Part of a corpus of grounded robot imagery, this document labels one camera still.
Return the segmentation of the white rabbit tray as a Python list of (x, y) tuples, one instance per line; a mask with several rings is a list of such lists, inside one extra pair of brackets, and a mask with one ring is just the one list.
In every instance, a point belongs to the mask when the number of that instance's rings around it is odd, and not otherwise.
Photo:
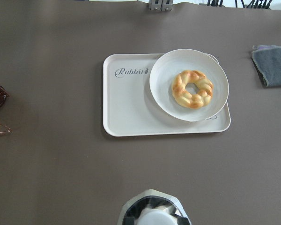
[(114, 54), (103, 64), (103, 126), (112, 136), (222, 132), (231, 123), (225, 105), (213, 117), (188, 122), (168, 115), (152, 97), (149, 74), (162, 54)]

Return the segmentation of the grey folded cloth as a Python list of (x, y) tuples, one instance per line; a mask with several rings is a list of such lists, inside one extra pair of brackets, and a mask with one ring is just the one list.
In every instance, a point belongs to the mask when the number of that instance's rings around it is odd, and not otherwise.
[(266, 87), (281, 86), (281, 46), (259, 45), (252, 59)]

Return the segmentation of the white plate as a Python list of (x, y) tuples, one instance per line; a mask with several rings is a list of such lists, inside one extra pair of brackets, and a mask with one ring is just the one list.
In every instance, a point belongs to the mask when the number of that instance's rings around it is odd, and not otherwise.
[[(191, 109), (176, 102), (171, 84), (175, 76), (184, 70), (203, 72), (213, 83), (213, 97), (208, 105)], [(166, 113), (190, 122), (205, 120), (217, 114), (229, 95), (229, 83), (222, 67), (207, 54), (191, 49), (174, 50), (160, 57), (151, 70), (149, 84), (154, 100)]]

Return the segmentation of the metal frame bracket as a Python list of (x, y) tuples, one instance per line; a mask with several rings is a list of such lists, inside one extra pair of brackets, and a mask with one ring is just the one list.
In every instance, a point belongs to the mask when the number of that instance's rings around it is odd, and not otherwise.
[(173, 0), (149, 0), (149, 9), (153, 11), (171, 11)]

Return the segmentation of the tea bottle white cap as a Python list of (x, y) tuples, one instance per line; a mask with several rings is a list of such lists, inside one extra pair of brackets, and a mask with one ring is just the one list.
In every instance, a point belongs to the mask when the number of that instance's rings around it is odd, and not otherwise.
[(118, 225), (190, 225), (191, 220), (174, 196), (148, 189), (127, 201)]

